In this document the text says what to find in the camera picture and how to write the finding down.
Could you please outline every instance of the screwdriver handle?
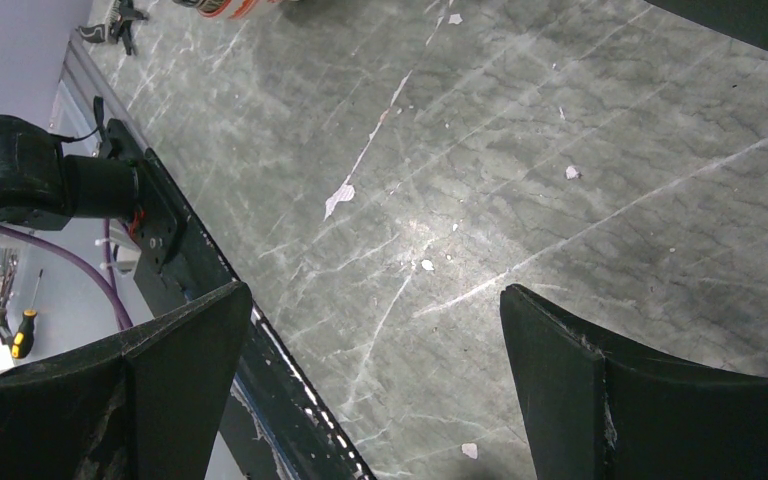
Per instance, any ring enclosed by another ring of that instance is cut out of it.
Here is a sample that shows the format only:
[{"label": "screwdriver handle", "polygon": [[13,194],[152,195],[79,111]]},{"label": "screwdriver handle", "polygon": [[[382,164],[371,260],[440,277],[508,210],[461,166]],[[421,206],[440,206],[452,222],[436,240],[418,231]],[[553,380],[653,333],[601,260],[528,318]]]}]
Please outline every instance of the screwdriver handle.
[{"label": "screwdriver handle", "polygon": [[13,346],[10,347],[10,355],[13,358],[25,358],[34,347],[34,321],[37,319],[37,311],[33,309],[22,312],[22,323],[13,335]]}]

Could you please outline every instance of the screwdriver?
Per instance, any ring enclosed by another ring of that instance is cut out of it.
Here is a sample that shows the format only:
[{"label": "screwdriver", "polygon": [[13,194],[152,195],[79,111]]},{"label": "screwdriver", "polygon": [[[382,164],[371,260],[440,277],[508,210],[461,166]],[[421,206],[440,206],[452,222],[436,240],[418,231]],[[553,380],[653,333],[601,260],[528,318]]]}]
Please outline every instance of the screwdriver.
[{"label": "screwdriver", "polygon": [[37,301],[37,292],[39,292],[40,280],[42,280],[42,270],[37,277],[37,286],[34,287],[34,296],[31,298],[31,308],[22,312],[22,323],[16,330],[13,337],[13,347],[10,354],[13,358],[25,358],[31,353],[34,346],[34,320],[37,319],[37,311],[34,310],[34,304]]}]

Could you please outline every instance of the orange and white object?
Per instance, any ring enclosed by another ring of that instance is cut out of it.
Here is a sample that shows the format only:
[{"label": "orange and white object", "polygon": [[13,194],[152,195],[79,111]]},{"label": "orange and white object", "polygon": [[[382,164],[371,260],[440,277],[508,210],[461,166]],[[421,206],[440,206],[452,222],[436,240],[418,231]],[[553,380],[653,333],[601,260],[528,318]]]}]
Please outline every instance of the orange and white object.
[{"label": "orange and white object", "polygon": [[205,13],[199,10],[199,13],[206,18],[221,18],[226,20],[238,20],[241,18],[250,18],[272,10],[283,0],[225,0],[225,2],[216,10]]}]

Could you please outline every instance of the orange stripe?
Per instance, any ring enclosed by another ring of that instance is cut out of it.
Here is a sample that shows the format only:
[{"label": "orange stripe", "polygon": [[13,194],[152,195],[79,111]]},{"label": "orange stripe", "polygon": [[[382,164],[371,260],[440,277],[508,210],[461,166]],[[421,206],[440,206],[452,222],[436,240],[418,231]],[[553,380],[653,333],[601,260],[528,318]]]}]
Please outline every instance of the orange stripe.
[{"label": "orange stripe", "polygon": [[217,8],[216,10],[214,10],[214,11],[212,11],[210,13],[204,13],[201,10],[199,10],[199,13],[203,17],[213,18],[213,17],[219,15],[220,13],[222,13],[223,11],[225,11],[225,9],[228,8],[228,5],[230,5],[232,1],[234,1],[234,0],[226,0],[226,2],[223,3],[221,7]]},{"label": "orange stripe", "polygon": [[231,14],[231,18],[245,17],[246,14],[249,13],[251,9],[254,8],[258,3],[260,3],[260,0],[246,0],[243,2],[243,5],[237,9],[236,12]]}]

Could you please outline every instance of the gray marble surface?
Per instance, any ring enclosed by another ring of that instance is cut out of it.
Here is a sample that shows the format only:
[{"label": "gray marble surface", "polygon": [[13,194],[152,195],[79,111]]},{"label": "gray marble surface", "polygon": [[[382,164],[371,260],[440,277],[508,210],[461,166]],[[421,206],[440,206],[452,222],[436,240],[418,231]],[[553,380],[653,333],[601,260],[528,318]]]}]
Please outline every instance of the gray marble surface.
[{"label": "gray marble surface", "polygon": [[137,3],[93,58],[380,478],[534,476],[510,283],[768,375],[768,53],[638,0]]}]

